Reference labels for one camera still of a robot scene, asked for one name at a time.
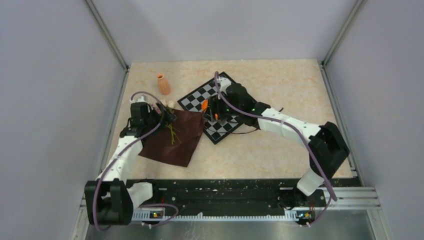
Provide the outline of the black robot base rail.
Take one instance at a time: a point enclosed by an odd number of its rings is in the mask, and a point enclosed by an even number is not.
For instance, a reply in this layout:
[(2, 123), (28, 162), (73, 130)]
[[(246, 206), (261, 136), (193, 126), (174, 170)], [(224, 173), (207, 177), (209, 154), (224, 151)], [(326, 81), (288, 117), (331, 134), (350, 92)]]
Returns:
[(296, 178), (269, 179), (146, 179), (153, 197), (146, 204), (166, 204), (172, 216), (258, 217), (279, 216), (296, 207), (324, 207), (325, 187), (311, 196), (293, 190)]

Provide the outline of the peach ribbed vase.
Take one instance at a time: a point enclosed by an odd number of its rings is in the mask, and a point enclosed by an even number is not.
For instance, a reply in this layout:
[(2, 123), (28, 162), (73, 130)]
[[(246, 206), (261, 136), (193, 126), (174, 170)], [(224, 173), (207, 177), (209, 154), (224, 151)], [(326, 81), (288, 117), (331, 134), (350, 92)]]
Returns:
[(168, 95), (171, 93), (171, 86), (168, 82), (168, 80), (166, 79), (165, 75), (163, 73), (158, 73), (156, 75), (156, 79), (157, 79), (157, 87), (159, 92), (162, 95)]

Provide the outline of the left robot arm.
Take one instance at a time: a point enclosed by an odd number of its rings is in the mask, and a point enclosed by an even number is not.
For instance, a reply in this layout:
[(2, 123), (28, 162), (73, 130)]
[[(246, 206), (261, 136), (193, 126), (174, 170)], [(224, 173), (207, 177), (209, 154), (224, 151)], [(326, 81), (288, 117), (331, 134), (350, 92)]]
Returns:
[(175, 119), (161, 102), (156, 106), (145, 101), (130, 105), (130, 118), (119, 133), (111, 160), (97, 179), (87, 181), (84, 186), (89, 223), (97, 230), (128, 225), (134, 209), (142, 203), (154, 207), (160, 202), (161, 194), (151, 183), (142, 181), (127, 186), (127, 180), (147, 138)]

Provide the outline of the brown ribbon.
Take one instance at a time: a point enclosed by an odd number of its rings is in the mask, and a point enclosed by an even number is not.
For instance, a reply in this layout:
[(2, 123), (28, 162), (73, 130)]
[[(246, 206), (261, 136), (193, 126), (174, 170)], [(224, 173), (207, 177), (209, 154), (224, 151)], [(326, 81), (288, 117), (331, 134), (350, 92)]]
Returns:
[[(284, 107), (282, 107), (280, 110), (278, 110), (279, 112), (282, 112), (284, 110)], [(253, 132), (256, 132), (258, 129), (257, 128), (253, 128), (253, 129), (251, 129), (251, 130), (246, 130), (246, 131), (241, 131), (241, 132), (232, 132), (232, 133), (230, 133), (230, 134), (232, 134), (232, 135), (245, 135), (245, 134), (250, 134), (250, 133), (253, 133)]]

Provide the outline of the aluminium frame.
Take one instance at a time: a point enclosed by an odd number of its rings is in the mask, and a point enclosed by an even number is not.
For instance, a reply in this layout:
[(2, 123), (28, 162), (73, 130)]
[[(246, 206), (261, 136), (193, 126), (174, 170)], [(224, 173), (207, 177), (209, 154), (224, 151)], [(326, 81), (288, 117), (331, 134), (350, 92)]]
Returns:
[[(120, 81), (119, 95), (114, 107), (112, 123), (110, 124), (110, 128), (107, 133), (107, 141), (105, 144), (105, 150), (109, 150), (112, 144), (112, 130), (115, 129), (115, 123), (117, 122), (117, 119), (118, 119), (118, 107), (121, 104), (123, 99), (124, 87), (126, 86), (128, 81), (130, 67), (128, 64), (124, 63), (124, 57), (122, 53), (120, 52), (116, 41), (114, 40), (111, 32), (109, 31), (94, 1), (85, 0), (84, 3), (87, 9), (89, 10), (91, 16), (93, 17), (94, 22), (99, 28), (100, 33), (102, 34), (103, 38), (108, 44), (110, 51), (114, 54), (115, 58), (117, 58), (119, 64), (121, 64), (124, 69), (124, 75), (122, 80)], [(349, 147), (351, 146), (351, 136), (350, 136), (348, 127), (346, 125), (346, 120), (344, 119), (343, 113), (341, 112), (341, 106), (340, 106), (338, 97), (335, 93), (332, 80), (329, 75), (329, 66), (332, 63), (334, 55), (339, 50), (344, 39), (346, 38), (346, 35), (348, 34), (352, 25), (354, 24), (357, 15), (360, 13), (360, 11), (362, 10), (365, 4), (366, 4), (365, 0), (356, 0), (354, 2), (352, 9), (349, 11), (348, 16), (346, 17), (346, 20), (344, 21), (333, 43), (331, 44), (329, 50), (327, 51), (324, 60), (318, 61), (319, 69), (323, 77), (323, 82), (329, 96), (329, 101), (331, 103), (332, 110), (335, 112), (335, 118), (337, 123), (341, 124), (341, 128), (342, 128), (341, 133), (343, 134), (343, 136), (347, 137), (347, 145)], [(87, 217), (87, 210), (84, 204), (85, 204), (85, 197), (83, 197), (81, 200), (81, 205), (78, 210), (77, 220), (75, 221), (75, 225), (74, 225), (74, 229), (73, 229), (73, 233), (71, 237), (72, 240), (85, 240), (86, 237), (88, 237), (91, 233), (91, 227), (89, 225), (89, 220)], [(386, 217), (384, 216), (383, 210), (380, 206), (368, 208), (366, 210), (366, 217), (369, 221), (369, 227), (371, 229), (370, 235), (372, 237), (374, 237), (376, 240), (391, 240), (393, 238), (391, 230), (389, 229)]]

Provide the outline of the maroon wrapping paper sheet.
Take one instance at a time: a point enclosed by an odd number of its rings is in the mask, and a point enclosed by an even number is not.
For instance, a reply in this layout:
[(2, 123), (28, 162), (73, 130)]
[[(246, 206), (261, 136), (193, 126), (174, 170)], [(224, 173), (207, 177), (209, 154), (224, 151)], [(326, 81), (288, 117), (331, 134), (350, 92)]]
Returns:
[(188, 167), (205, 128), (204, 115), (175, 109), (172, 128), (165, 127), (146, 138), (139, 155), (178, 167)]

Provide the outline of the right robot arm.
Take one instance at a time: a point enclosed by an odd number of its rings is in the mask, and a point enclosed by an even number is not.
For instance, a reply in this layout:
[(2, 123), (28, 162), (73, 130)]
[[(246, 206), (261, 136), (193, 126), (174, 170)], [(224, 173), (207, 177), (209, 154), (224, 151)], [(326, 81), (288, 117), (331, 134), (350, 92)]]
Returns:
[(219, 85), (218, 94), (204, 100), (201, 109), (214, 122), (234, 118), (238, 123), (280, 134), (305, 147), (309, 169), (293, 192), (297, 205), (307, 206), (321, 185), (325, 185), (333, 200), (336, 199), (330, 180), (350, 155), (350, 149), (335, 123), (328, 121), (319, 125), (285, 115), (255, 100), (239, 83)]

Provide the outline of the black white chessboard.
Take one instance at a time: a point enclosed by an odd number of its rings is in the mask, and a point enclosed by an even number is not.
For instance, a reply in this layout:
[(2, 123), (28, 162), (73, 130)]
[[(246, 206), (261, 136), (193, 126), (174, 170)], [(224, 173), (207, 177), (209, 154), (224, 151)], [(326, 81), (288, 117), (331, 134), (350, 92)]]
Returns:
[[(234, 84), (237, 83), (224, 71), (219, 73), (218, 76), (228, 78)], [(192, 92), (188, 93), (186, 96), (179, 99), (177, 102), (185, 111), (200, 112), (204, 114), (204, 101), (209, 97), (219, 97), (218, 85), (215, 85), (214, 79), (207, 81)], [(259, 116), (265, 109), (269, 107), (270, 106), (268, 104), (257, 101), (254, 109), (249, 114)], [(225, 120), (221, 120), (221, 110), (223, 108), (232, 109), (236, 122), (228, 122)], [(241, 125), (247, 125), (256, 129), (259, 127), (258, 119), (256, 117), (247, 116), (234, 110), (222, 99), (218, 100), (218, 114), (220, 120), (215, 122), (208, 121), (203, 115), (203, 118), (205, 119), (203, 132), (215, 145), (221, 142), (224, 138), (234, 132)]]

